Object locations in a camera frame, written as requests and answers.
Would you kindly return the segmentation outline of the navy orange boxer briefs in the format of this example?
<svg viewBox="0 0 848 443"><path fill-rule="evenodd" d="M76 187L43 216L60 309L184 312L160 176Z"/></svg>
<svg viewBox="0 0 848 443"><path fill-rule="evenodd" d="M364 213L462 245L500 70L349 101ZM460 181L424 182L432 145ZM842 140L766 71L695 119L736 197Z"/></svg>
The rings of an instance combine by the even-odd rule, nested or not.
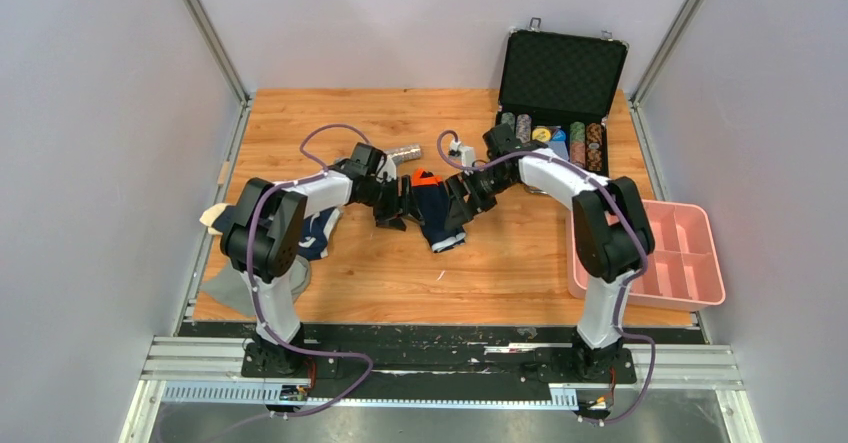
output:
<svg viewBox="0 0 848 443"><path fill-rule="evenodd" d="M449 198L442 178L423 168L412 174L411 189L421 213L420 229L433 253L461 246L466 241L462 227L446 230Z"/></svg>

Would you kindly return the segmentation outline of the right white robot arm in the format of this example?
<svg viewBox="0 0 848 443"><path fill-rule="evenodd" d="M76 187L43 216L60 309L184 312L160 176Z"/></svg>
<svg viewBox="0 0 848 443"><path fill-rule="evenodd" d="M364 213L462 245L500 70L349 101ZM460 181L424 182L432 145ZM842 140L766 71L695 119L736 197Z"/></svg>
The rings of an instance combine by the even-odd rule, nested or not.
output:
<svg viewBox="0 0 848 443"><path fill-rule="evenodd" d="M629 286L647 270L655 249L639 187L627 176L609 178L583 170L544 143L524 143L507 125L489 129L484 141L485 164L443 158L457 171L445 181L445 225L454 229L471 222L516 185L539 189L570 211L574 248L590 276L571 366L580 378L596 380L619 351Z"/></svg>

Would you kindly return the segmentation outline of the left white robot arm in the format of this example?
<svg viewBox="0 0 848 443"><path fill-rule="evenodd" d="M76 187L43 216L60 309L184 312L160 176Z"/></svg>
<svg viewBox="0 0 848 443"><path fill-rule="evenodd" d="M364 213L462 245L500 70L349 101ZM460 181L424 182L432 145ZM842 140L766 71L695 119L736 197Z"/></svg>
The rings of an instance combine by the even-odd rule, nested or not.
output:
<svg viewBox="0 0 848 443"><path fill-rule="evenodd" d="M221 252L245 279L257 317L257 339L283 376L298 374L309 350L291 293L293 266L307 217L348 204L372 209L381 228L403 230L424 217L410 177L399 177L391 157L365 143L321 172L293 181L248 181L238 202L207 210L203 223L220 237Z"/></svg>

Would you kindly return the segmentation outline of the glittery silver microphone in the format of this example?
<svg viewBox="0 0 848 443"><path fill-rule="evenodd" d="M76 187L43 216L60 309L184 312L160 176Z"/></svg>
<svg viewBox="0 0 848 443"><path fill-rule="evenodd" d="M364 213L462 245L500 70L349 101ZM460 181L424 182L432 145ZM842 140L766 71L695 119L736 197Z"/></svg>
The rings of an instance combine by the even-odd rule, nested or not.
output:
<svg viewBox="0 0 848 443"><path fill-rule="evenodd" d="M391 165L398 166L420 159L422 157L422 149L419 144L411 144L387 150L386 156Z"/></svg>

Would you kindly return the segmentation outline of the purple poker chip stack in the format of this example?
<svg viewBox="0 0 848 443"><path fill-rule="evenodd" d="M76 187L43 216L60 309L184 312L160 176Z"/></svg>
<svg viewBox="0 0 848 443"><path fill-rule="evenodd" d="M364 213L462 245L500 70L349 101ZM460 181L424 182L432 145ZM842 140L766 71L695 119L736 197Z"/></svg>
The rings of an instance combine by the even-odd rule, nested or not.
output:
<svg viewBox="0 0 848 443"><path fill-rule="evenodd" d="M499 116L499 123L514 129L516 125L516 116L511 112L502 112Z"/></svg>

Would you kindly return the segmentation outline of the grey poker chip stack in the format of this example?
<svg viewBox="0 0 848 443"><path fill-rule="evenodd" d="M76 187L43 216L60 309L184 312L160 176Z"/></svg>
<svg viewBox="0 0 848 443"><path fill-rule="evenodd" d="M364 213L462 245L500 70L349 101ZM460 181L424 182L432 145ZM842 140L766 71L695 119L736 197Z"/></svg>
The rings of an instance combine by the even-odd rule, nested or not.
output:
<svg viewBox="0 0 848 443"><path fill-rule="evenodd" d="M519 114L515 120L516 137L522 143L527 143L532 136L532 117L529 114Z"/></svg>

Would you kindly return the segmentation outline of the yellow dealer button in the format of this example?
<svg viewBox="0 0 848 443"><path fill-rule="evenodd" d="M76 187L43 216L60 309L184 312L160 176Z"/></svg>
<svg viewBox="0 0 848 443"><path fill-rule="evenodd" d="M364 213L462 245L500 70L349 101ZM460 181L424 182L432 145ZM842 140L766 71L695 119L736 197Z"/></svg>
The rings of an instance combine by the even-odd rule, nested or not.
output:
<svg viewBox="0 0 848 443"><path fill-rule="evenodd" d="M552 138L552 132L549 128L540 126L533 129L531 137L535 141L549 142Z"/></svg>

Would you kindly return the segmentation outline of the blue playing card deck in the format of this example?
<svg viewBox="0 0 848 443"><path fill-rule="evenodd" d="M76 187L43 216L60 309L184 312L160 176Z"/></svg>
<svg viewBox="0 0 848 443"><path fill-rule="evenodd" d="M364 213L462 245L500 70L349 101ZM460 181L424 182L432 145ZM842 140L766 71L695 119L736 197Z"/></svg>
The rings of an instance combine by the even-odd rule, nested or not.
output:
<svg viewBox="0 0 848 443"><path fill-rule="evenodd" d="M549 149L551 149L554 152L554 154L558 158L560 158L564 161L570 160L569 151L568 151L568 144L565 141L560 141L560 140L549 141L547 143L547 146L548 146Z"/></svg>

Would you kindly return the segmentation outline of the blue dealer button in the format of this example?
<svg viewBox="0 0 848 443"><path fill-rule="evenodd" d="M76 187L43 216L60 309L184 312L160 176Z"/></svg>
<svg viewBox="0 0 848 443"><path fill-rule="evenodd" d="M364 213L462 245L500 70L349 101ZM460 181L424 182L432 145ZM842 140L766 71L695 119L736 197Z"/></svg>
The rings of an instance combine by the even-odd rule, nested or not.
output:
<svg viewBox="0 0 848 443"><path fill-rule="evenodd" d="M566 144L568 142L568 135L562 129L557 129L551 136L549 140L550 143L560 142L562 144Z"/></svg>

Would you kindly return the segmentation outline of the black poker chip case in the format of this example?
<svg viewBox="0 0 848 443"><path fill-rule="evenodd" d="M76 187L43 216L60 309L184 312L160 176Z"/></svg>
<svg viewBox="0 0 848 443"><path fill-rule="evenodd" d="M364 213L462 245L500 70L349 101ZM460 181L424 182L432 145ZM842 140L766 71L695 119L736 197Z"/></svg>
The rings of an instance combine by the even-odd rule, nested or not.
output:
<svg viewBox="0 0 848 443"><path fill-rule="evenodd" d="M562 129L582 122L603 126L603 169L609 174L607 120L629 53L629 45L610 35L570 35L540 29L533 18L527 29L510 31L494 123L502 112L529 114L532 131Z"/></svg>

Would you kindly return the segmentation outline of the brown poker chip stack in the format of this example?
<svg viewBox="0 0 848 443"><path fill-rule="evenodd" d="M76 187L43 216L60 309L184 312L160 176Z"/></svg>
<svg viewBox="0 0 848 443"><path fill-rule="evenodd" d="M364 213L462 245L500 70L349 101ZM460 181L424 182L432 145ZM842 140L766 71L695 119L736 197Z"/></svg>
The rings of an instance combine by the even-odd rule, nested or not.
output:
<svg viewBox="0 0 848 443"><path fill-rule="evenodd" d="M586 127L586 168L592 172L603 169L603 126L591 123Z"/></svg>

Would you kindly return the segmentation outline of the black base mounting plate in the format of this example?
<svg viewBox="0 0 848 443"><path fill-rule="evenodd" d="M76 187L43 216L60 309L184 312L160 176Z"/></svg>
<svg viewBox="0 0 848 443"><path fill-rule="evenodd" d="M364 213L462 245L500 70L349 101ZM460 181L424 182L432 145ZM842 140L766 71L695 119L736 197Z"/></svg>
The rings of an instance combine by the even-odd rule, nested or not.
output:
<svg viewBox="0 0 848 443"><path fill-rule="evenodd" d="M633 358L622 345L611 358L586 362L565 327L343 325L307 323L302 348L285 359L257 335L246 341L241 373L252 378L301 378L314 397L331 397L363 375L357 398L533 400L551 383L632 384Z"/></svg>

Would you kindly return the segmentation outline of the grey cloth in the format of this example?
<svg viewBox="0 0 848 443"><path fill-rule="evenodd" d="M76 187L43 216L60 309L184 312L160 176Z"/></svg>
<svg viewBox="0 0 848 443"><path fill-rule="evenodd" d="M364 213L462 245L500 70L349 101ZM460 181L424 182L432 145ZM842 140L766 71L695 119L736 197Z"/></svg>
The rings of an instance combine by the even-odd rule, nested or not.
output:
<svg viewBox="0 0 848 443"><path fill-rule="evenodd" d="M296 302L308 288L311 281L311 264L298 256L292 266L290 283L292 301ZM200 289L218 303L235 310L245 317L254 317L255 311L247 285L242 275L231 266L223 268L215 277L200 285Z"/></svg>

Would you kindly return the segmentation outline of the pink compartment tray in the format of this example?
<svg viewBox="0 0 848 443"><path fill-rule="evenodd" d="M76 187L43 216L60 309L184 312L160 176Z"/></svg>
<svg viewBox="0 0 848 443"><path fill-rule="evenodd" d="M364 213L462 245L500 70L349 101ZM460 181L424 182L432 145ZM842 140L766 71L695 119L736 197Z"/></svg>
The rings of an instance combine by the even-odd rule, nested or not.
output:
<svg viewBox="0 0 848 443"><path fill-rule="evenodd" d="M655 250L645 275L632 283L627 304L686 312L722 304L726 291L706 211L684 203L643 204Z"/></svg>

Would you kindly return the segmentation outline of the aluminium frame rail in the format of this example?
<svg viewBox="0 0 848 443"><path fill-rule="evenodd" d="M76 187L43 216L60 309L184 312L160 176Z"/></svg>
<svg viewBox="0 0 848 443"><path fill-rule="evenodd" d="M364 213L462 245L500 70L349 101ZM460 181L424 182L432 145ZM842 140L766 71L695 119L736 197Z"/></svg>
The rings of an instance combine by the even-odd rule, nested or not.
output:
<svg viewBox="0 0 848 443"><path fill-rule="evenodd" d="M246 377L254 329L153 340L121 440L758 442L731 348L651 328L613 376L565 366L570 327L309 324L317 373Z"/></svg>

